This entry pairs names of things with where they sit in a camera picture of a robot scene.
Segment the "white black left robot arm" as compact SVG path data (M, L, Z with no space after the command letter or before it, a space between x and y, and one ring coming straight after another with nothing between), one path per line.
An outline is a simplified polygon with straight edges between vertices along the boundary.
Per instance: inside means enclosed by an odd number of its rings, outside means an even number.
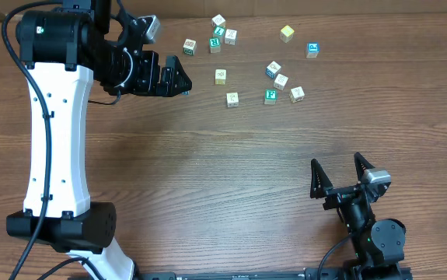
M164 66L148 46L154 16L111 12L108 1L38 1L15 9L18 49L31 102L30 180L23 208L6 219L10 236L48 245L93 279L138 279L137 264L115 238L110 202L92 201L86 181L86 115L94 82L115 99L173 97L192 82L176 56Z

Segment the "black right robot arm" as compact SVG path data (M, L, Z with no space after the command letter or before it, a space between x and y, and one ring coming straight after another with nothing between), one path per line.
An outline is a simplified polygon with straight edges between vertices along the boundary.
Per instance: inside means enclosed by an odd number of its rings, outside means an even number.
M389 189L392 182L387 170L374 167L361 153L354 154L358 181L355 185L335 188L317 159L311 160L310 197L323 198L323 208L337 211L348 235L332 246L317 268L305 270L306 279L412 279L411 270L402 268L406 227L397 219L377 220L372 204ZM355 259L340 268L324 267L329 256L350 241Z

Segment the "wooden block hook drawing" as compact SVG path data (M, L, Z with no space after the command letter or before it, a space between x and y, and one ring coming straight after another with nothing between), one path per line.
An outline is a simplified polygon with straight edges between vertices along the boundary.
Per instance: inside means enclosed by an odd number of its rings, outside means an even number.
M226 94L227 107L237 107L239 106L239 96L238 93L227 93Z

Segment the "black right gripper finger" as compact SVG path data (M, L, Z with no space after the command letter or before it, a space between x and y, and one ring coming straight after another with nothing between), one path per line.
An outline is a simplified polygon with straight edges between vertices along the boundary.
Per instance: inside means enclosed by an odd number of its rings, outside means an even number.
M311 171L310 197L325 198L334 187L317 159L311 160Z
M354 154L354 164L359 182L362 182L366 170L375 168L360 152Z

